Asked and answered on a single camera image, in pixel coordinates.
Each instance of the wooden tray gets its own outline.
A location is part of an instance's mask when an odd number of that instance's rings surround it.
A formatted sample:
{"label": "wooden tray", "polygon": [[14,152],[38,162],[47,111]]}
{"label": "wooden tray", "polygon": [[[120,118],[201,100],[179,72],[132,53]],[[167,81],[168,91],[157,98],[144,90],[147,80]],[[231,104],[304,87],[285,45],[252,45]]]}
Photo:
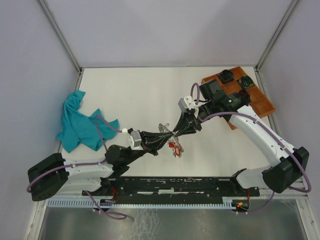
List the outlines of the wooden tray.
{"label": "wooden tray", "polygon": [[[234,92],[239,92],[242,87],[237,82],[241,77],[247,76],[246,72],[240,67],[234,67],[229,69],[233,73],[233,81],[223,84],[217,74],[208,76],[202,79],[201,83],[204,84],[210,80],[216,79],[222,89],[227,95],[230,95]],[[260,118],[264,118],[270,114],[273,114],[276,111],[275,106],[270,102],[270,100],[263,94],[263,92],[254,84],[252,87],[247,88],[246,91],[250,94],[251,102],[249,105],[253,110],[258,114]],[[237,127],[232,125],[230,122],[227,122],[232,130],[235,130]]]}

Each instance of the teal cloth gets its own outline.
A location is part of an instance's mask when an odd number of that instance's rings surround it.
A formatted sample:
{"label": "teal cloth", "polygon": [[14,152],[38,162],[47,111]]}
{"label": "teal cloth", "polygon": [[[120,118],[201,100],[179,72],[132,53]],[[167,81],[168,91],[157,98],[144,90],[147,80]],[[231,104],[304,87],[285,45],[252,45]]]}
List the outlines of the teal cloth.
{"label": "teal cloth", "polygon": [[[68,153],[80,143],[95,151],[98,151],[103,145],[95,124],[96,115],[102,115],[100,109],[95,110],[89,117],[78,112],[85,94],[84,91],[76,90],[68,96],[64,103],[62,132],[56,138],[61,141],[63,148]],[[97,122],[105,141],[115,137],[117,133],[105,125],[101,119],[98,118]],[[118,119],[109,123],[115,129],[119,129]]]}

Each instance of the purple cable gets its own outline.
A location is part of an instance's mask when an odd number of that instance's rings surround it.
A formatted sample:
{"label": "purple cable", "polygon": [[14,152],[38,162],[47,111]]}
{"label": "purple cable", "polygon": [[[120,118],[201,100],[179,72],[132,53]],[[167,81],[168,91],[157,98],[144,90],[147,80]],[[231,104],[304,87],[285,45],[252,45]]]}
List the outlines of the purple cable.
{"label": "purple cable", "polygon": [[198,105],[199,104],[199,101],[200,101],[200,87],[199,87],[199,84],[198,83],[194,83],[191,87],[191,97],[194,93],[194,88],[196,87],[196,101],[195,101],[195,104]]}
{"label": "purple cable", "polygon": [[127,218],[127,215],[125,215],[124,213],[121,213],[121,212],[116,212],[116,211],[109,211],[109,212],[106,212],[104,211],[100,206],[99,204],[96,202],[96,200],[94,199],[94,197],[90,194],[89,191],[86,191],[85,190],[85,193],[88,194],[88,196],[91,198],[91,200],[93,201],[94,205],[99,209],[99,211],[101,213],[103,213],[104,215],[106,215],[107,217],[111,218],[111,219],[114,219],[114,220],[125,220]]}
{"label": "purple cable", "polygon": [[96,130],[98,131],[99,137],[100,137],[100,139],[101,139],[101,141],[103,143],[105,152],[107,152],[108,148],[107,148],[107,145],[105,143],[105,140],[104,140],[104,138],[103,138],[103,136],[101,134],[100,128],[99,128],[98,118],[101,119],[111,130],[113,130],[113,131],[115,131],[117,133],[122,133],[122,130],[118,130],[118,129],[114,128],[113,126],[111,126],[110,123],[107,120],[105,120],[103,116],[101,116],[99,114],[95,116],[95,118],[94,118],[95,127],[96,127]]}
{"label": "purple cable", "polygon": [[[254,117],[252,117],[252,116],[250,116],[250,115],[247,115],[247,114],[244,114],[244,113],[241,113],[241,112],[236,112],[236,111],[225,111],[225,112],[213,113],[213,114],[207,116],[205,119],[201,119],[201,118],[198,116],[198,119],[200,120],[200,122],[204,123],[205,121],[207,121],[207,120],[209,120],[209,119],[211,119],[211,118],[213,118],[213,117],[223,116],[223,115],[238,115],[238,116],[242,116],[242,117],[248,118],[248,119],[250,119],[250,120],[252,120],[252,121],[254,121],[254,122],[257,121],[257,119],[255,119]],[[292,152],[290,152],[290,151],[286,148],[286,146],[285,146],[263,123],[261,123],[260,121],[257,121],[256,123],[257,123],[260,127],[262,127],[263,130],[265,130],[265,131],[280,145],[280,147],[285,150],[285,152],[286,152],[287,154],[289,154],[289,156],[293,159],[293,161],[295,162],[295,164],[298,166],[299,170],[301,171],[302,175],[304,176],[304,179],[305,179],[306,184],[307,184],[307,187],[308,187],[307,190],[299,189],[299,188],[296,188],[296,187],[293,187],[293,186],[289,186],[289,189],[296,190],[296,191],[301,192],[301,193],[310,193],[310,192],[311,192],[311,189],[312,189],[312,187],[311,187],[311,182],[310,182],[310,180],[309,180],[309,178],[308,178],[308,176],[307,176],[304,168],[301,166],[300,162],[299,162],[298,159],[296,158],[296,156],[294,156],[294,155],[292,154]],[[258,208],[258,209],[256,209],[256,210],[247,212],[247,213],[254,213],[254,212],[257,212],[257,211],[260,211],[260,210],[264,209],[266,206],[269,205],[269,203],[271,202],[271,200],[272,200],[272,198],[274,197],[274,195],[275,195],[275,192],[272,193],[271,198],[268,200],[268,202],[267,202],[264,206],[262,206],[262,207],[260,207],[260,208]]]}

